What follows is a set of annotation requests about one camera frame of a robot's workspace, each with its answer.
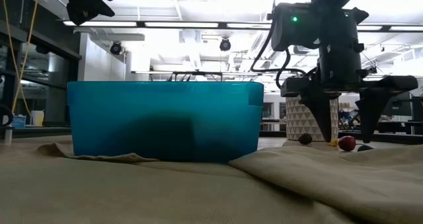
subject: black camera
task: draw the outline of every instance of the black camera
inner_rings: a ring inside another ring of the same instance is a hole
[[[114,55],[122,55],[125,52],[125,48],[122,47],[122,42],[113,42],[110,47],[110,53]]]
[[[69,19],[77,26],[98,15],[114,16],[114,11],[102,0],[69,0],[66,9]]]
[[[222,41],[220,42],[220,50],[223,52],[227,52],[231,49],[231,43],[229,41],[228,38],[224,38],[222,39]]]

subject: fluorescent light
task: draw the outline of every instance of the fluorescent light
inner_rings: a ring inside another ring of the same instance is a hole
[[[169,28],[217,28],[215,22],[146,22],[146,27],[169,27]]]
[[[71,22],[71,21],[64,21],[63,22],[64,25],[66,26],[76,26],[75,23]],[[79,26],[116,26],[116,27],[135,27],[137,26],[136,22],[112,22],[112,21],[88,21],[88,22],[84,22],[83,24],[79,25]]]
[[[270,23],[228,23],[229,28],[255,28],[255,29],[270,29]]]
[[[393,26],[390,30],[402,30],[402,31],[421,31],[423,30],[422,26]]]
[[[374,30],[374,31],[377,31],[377,30],[381,30],[381,29],[382,29],[381,26],[360,26],[360,25],[357,26],[357,30]]]
[[[232,76],[257,76],[258,73],[236,73],[236,72],[226,72],[222,73],[222,75],[232,75]]]
[[[220,40],[222,37],[219,35],[207,35],[203,34],[201,35],[201,39],[203,40]]]
[[[136,74],[143,75],[172,75],[172,71],[133,71]]]
[[[21,83],[22,85],[29,85],[29,84],[31,84],[31,82],[30,82],[30,81],[25,81],[25,80],[21,80],[21,81],[20,81],[20,83]]]
[[[178,16],[161,16],[161,15],[140,15],[141,18],[150,18],[150,19],[179,19]]]

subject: plastic bin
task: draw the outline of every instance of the plastic bin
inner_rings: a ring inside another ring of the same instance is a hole
[[[70,82],[76,155],[227,162],[257,150],[260,83]]]

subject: red fruit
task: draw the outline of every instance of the red fruit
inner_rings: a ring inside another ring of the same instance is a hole
[[[356,148],[356,140],[352,136],[344,136],[338,140],[338,146],[344,151],[352,151]]]

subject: fabric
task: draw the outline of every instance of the fabric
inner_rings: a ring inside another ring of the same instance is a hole
[[[419,223],[422,155],[292,146],[230,167],[42,145],[0,155],[0,223]]]
[[[230,165],[372,223],[423,220],[422,145],[341,154],[269,148]]]
[[[59,147],[0,155],[0,223],[353,223],[228,165],[69,159]]]

